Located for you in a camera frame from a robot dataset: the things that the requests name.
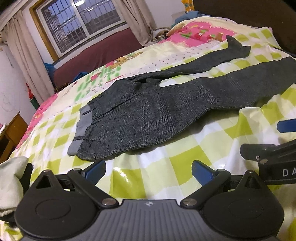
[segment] dark headboard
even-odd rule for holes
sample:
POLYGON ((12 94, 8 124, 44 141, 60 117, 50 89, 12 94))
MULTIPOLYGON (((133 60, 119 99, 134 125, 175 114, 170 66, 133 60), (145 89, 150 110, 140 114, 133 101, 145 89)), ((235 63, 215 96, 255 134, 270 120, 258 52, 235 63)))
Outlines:
POLYGON ((254 27, 272 27, 282 49, 296 54, 296 0, 193 0, 194 8, 214 17, 254 27))

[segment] pink floral pattern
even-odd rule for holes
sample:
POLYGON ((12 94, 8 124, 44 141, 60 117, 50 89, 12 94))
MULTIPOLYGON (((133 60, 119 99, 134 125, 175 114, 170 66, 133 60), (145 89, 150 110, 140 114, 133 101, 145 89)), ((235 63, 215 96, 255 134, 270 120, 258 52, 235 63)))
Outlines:
POLYGON ((38 110, 35 112, 24 136, 21 138, 19 144, 17 145, 16 148, 19 148, 26 139, 28 139, 29 135, 31 134, 33 128, 39 123, 39 121, 43 117, 43 112, 48 109, 48 107, 51 106, 51 104, 56 100, 58 96, 58 93, 54 94, 53 96, 49 97, 46 101, 42 103, 42 105, 38 108, 38 110))
POLYGON ((182 28, 178 29, 173 35, 166 40, 174 43, 182 43, 186 47, 198 46, 208 43, 211 40, 223 42, 226 35, 233 36, 236 32, 226 28, 213 27, 208 22, 190 22, 182 28))

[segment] red object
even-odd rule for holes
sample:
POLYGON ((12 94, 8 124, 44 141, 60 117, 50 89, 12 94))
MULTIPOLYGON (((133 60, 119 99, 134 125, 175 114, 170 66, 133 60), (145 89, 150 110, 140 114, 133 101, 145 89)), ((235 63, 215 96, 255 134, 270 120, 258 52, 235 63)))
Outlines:
POLYGON ((99 73, 93 75, 93 76, 91 77, 91 81, 94 81, 96 78, 98 78, 98 76, 99 76, 100 74, 101 74, 101 72, 99 72, 99 73))
POLYGON ((210 40, 212 38, 213 38, 213 36, 211 34, 207 36, 207 40, 210 40))
POLYGON ((28 90, 29 90, 29 98, 30 98, 30 100, 31 100, 31 99, 33 99, 34 95, 33 95, 32 91, 31 91, 31 89, 30 89, 28 83, 26 83, 26 86, 28 87, 28 90))
POLYGON ((199 35, 199 34, 195 34, 195 35, 194 35, 194 38, 197 39, 197 40, 200 40, 201 37, 202 37, 202 36, 199 35))
POLYGON ((83 50, 54 73, 57 88, 71 83, 80 72, 92 72, 126 54, 143 48, 129 28, 117 32, 83 50))

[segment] bed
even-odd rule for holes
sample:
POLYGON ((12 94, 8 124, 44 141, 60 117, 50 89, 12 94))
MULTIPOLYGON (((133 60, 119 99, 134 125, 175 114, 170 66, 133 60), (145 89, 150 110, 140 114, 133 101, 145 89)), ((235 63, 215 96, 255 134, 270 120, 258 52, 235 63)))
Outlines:
POLYGON ((130 28, 119 31, 83 50, 59 67, 53 82, 57 89, 72 83, 80 72, 92 72, 110 61, 141 49, 130 28))
POLYGON ((197 10, 214 17, 259 28, 271 27, 281 48, 296 53, 295 0, 193 0, 193 3, 197 10))
MULTIPOLYGON (((12 157, 23 155, 29 158, 34 166, 32 182, 44 169, 65 174, 74 167, 86 168, 91 162, 70 157, 67 150, 75 135, 79 109, 88 101, 119 78, 167 69, 188 63, 211 51, 225 49, 226 34, 245 46, 250 45, 250 55, 220 64, 204 73, 164 80, 160 86, 182 84, 197 77, 217 77, 250 65, 288 57, 289 54, 276 49, 280 45, 268 27, 254 28, 214 17, 200 17, 177 24, 170 30, 167 40, 94 70, 42 104, 12 157), (207 32, 205 29, 213 29, 215 33, 202 39, 207 32)), ((273 96, 258 107, 211 112, 169 142, 106 160, 106 174, 97 186, 118 201, 177 199, 180 202, 201 187, 191 173, 194 160, 201 160, 213 169, 225 168, 232 174, 242 175, 247 169, 258 170, 258 166, 240 156, 241 144, 278 145, 295 139, 295 133, 279 134, 276 129, 279 120, 296 117, 295 105, 296 85, 293 84, 284 93, 273 96)), ((270 186, 270 189, 285 210, 285 220, 278 238, 281 241, 295 241, 296 186, 277 185, 270 186)), ((17 229, 3 222, 0 224, 3 241, 20 239, 21 234, 17 229)))

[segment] ceiling light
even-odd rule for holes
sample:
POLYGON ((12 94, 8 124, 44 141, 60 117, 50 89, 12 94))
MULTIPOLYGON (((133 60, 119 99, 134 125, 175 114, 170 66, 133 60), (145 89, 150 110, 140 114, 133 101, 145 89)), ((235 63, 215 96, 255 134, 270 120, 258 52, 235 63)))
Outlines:
POLYGON ((83 3, 84 3, 84 0, 80 0, 80 1, 76 2, 75 5, 78 7, 78 6, 82 5, 83 3))

